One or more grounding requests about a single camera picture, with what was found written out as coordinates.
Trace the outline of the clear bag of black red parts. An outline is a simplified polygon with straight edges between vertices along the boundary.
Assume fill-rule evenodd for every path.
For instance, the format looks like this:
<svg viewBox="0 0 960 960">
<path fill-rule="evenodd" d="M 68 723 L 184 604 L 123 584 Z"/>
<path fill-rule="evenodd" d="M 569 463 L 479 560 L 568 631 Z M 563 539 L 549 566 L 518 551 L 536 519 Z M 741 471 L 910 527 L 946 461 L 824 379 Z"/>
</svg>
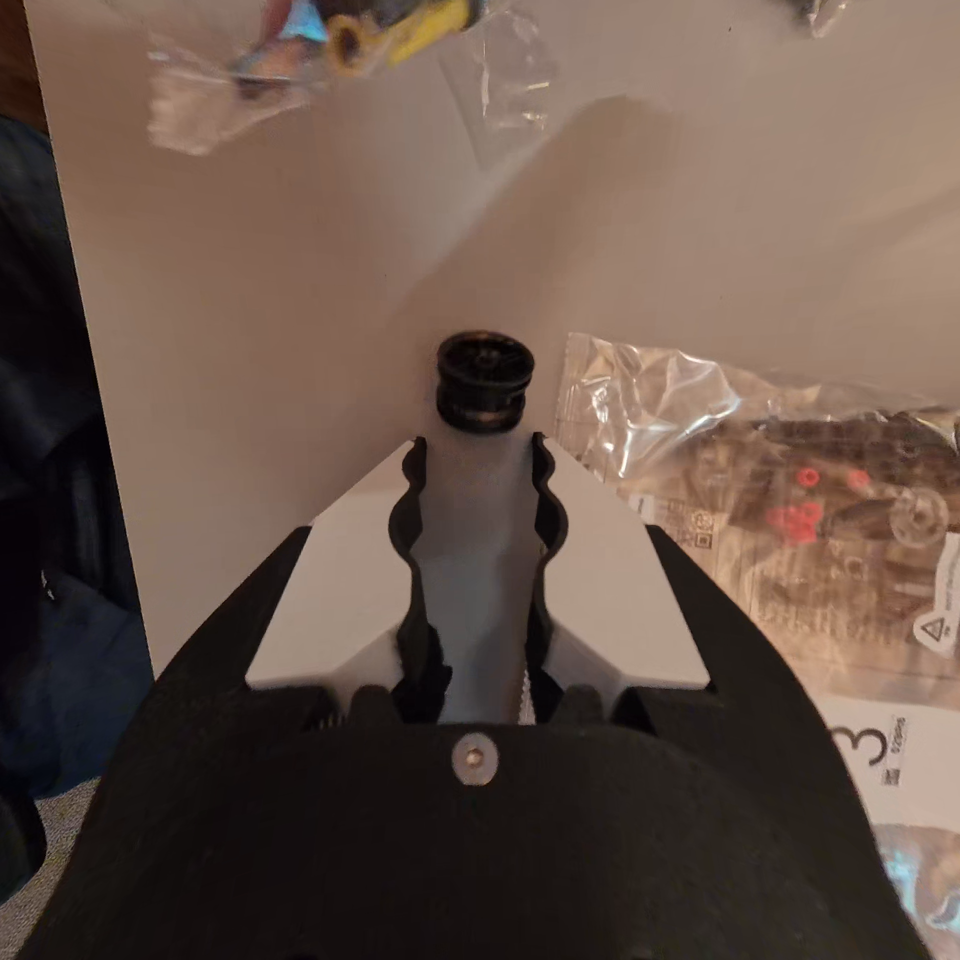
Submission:
<svg viewBox="0 0 960 960">
<path fill-rule="evenodd" d="M 958 406 L 572 333 L 556 430 L 793 669 L 904 912 L 958 958 Z"/>
</svg>

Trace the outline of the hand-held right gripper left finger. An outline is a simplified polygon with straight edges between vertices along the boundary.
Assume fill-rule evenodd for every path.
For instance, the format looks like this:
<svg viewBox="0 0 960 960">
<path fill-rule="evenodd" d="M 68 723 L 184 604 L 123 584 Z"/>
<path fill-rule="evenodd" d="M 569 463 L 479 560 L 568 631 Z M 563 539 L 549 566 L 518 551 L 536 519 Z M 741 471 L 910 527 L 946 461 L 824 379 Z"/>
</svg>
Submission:
<svg viewBox="0 0 960 960">
<path fill-rule="evenodd" d="M 251 690 L 317 687 L 345 714 L 387 690 L 408 723 L 436 723 L 452 677 L 414 548 L 424 531 L 427 443 L 405 441 L 310 526 L 246 669 Z"/>
</svg>

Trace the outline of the clear bag of mixed parts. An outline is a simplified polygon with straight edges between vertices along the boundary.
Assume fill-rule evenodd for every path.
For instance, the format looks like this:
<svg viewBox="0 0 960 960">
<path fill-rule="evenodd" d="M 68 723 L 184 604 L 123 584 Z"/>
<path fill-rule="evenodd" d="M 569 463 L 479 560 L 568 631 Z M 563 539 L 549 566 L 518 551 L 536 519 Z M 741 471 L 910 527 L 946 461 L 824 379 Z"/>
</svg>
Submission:
<svg viewBox="0 0 960 960">
<path fill-rule="evenodd" d="M 539 25 L 511 2 L 263 2 L 255 41 L 228 60 L 151 42 L 147 133 L 191 157 L 320 92 L 449 43 L 440 68 L 479 161 L 546 127 L 555 67 Z"/>
</svg>

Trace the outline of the person's legs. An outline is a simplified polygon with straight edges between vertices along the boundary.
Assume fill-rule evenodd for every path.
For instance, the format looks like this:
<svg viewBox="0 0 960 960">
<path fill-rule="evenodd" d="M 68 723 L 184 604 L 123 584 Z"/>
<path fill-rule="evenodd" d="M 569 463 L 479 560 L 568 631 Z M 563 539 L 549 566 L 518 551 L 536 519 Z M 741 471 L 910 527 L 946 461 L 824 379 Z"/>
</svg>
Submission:
<svg viewBox="0 0 960 960">
<path fill-rule="evenodd" d="M 2 902 L 153 678 L 52 145 L 2 117 Z"/>
</svg>

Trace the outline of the black lego wheel rim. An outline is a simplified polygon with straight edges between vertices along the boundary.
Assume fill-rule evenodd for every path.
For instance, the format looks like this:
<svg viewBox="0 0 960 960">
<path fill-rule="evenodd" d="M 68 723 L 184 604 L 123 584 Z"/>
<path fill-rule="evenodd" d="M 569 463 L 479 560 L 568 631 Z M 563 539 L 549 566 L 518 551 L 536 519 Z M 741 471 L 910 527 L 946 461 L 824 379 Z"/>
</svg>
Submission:
<svg viewBox="0 0 960 960">
<path fill-rule="evenodd" d="M 522 342 L 494 331 L 456 333 L 439 344 L 436 367 L 436 407 L 447 425 L 492 436 L 520 424 L 535 369 Z"/>
</svg>

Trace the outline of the wooden post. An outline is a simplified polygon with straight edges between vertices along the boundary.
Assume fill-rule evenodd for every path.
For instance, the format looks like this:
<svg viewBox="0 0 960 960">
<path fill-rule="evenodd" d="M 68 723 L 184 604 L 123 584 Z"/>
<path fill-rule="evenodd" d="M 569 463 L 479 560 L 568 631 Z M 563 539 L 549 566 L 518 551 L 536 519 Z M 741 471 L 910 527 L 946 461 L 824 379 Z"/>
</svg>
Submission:
<svg viewBox="0 0 960 960">
<path fill-rule="evenodd" d="M 1 1 L 1 114 L 49 135 L 23 1 Z"/>
</svg>

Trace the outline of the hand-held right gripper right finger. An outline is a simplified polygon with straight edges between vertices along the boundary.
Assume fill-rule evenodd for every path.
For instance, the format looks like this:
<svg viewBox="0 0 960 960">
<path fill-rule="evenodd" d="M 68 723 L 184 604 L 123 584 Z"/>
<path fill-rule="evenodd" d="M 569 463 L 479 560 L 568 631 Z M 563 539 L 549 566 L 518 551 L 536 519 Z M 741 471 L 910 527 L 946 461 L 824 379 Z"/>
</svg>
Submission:
<svg viewBox="0 0 960 960">
<path fill-rule="evenodd" d="M 609 718 L 633 689 L 706 690 L 711 678 L 642 516 L 557 440 L 531 438 L 534 571 L 523 719 L 544 724 L 573 687 Z"/>
</svg>

